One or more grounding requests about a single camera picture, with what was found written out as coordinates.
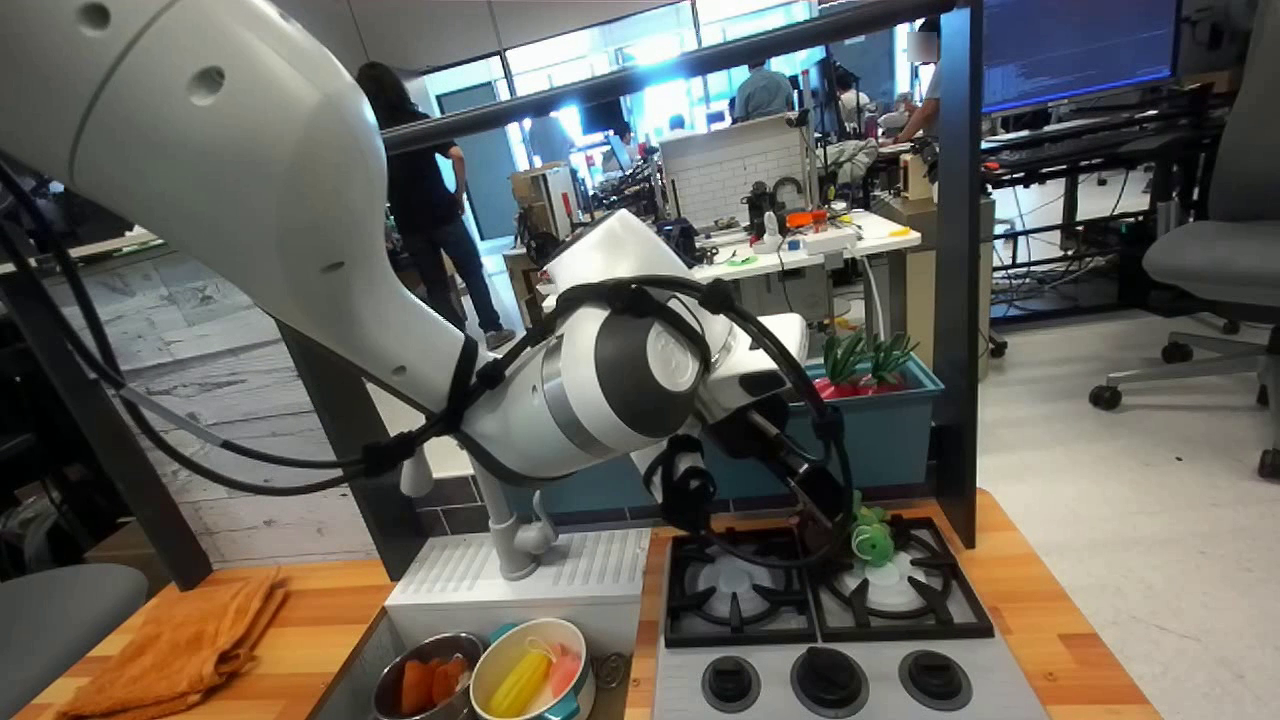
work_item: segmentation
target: white tile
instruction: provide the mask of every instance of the white tile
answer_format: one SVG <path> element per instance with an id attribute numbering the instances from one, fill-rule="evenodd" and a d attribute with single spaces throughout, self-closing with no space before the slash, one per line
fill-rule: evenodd
<path id="1" fill-rule="evenodd" d="M 1280 487 L 1252 473 L 1257 386 L 1181 382 L 1089 410 L 1103 371 L 1160 365 L 1166 328 L 1130 313 L 1009 332 L 981 483 L 1163 717 L 1276 717 Z"/>

